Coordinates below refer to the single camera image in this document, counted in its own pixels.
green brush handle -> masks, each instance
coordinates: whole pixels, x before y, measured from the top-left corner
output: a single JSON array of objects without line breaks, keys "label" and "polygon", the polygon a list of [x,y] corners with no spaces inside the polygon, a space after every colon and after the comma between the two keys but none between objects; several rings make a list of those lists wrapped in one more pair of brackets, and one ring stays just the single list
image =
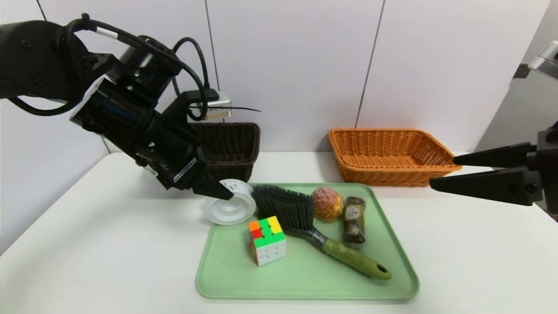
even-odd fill
[{"label": "green brush handle", "polygon": [[383,280],[391,279],[391,273],[384,266],[368,256],[346,247],[341,242],[327,239],[323,250],[363,274]]}]

orange wicker basket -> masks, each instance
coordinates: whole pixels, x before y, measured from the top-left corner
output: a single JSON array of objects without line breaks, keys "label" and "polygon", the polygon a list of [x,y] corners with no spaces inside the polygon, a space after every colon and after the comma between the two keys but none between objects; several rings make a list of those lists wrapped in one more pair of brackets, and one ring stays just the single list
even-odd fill
[{"label": "orange wicker basket", "polygon": [[461,169],[432,135],[415,129],[333,129],[329,132],[346,182],[424,187]]}]

wrapped food package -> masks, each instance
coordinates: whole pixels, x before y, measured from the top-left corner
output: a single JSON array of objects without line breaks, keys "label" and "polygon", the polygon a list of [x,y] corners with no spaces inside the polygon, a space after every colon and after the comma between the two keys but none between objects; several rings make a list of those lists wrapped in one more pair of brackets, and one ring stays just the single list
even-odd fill
[{"label": "wrapped food package", "polygon": [[364,209],[366,202],[354,196],[347,197],[344,215],[343,241],[348,244],[361,244],[366,241],[364,234]]},{"label": "wrapped food package", "polygon": [[343,197],[334,189],[321,187],[312,193],[314,200],[314,217],[330,222],[343,214]]}]

wicker basket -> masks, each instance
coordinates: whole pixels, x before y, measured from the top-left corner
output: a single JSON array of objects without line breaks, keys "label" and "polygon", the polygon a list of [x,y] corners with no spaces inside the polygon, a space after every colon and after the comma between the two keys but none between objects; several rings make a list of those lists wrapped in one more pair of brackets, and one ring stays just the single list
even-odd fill
[{"label": "wicker basket", "polygon": [[333,129],[329,132],[347,182],[423,187],[461,169],[432,135],[414,129]]},{"label": "wicker basket", "polygon": [[259,153],[259,126],[255,123],[192,123],[215,179],[248,182]]}]

brush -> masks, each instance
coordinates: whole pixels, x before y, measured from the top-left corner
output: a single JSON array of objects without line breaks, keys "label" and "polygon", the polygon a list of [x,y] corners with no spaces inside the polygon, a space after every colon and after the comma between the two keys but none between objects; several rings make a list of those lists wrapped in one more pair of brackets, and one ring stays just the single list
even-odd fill
[{"label": "brush", "polygon": [[391,273],[375,260],[343,243],[332,240],[314,227],[314,202],[306,194],[285,190],[275,185],[257,185],[252,198],[260,219],[277,216],[281,228],[292,235],[309,240],[316,248],[351,266],[357,271],[378,279],[391,279]]}]

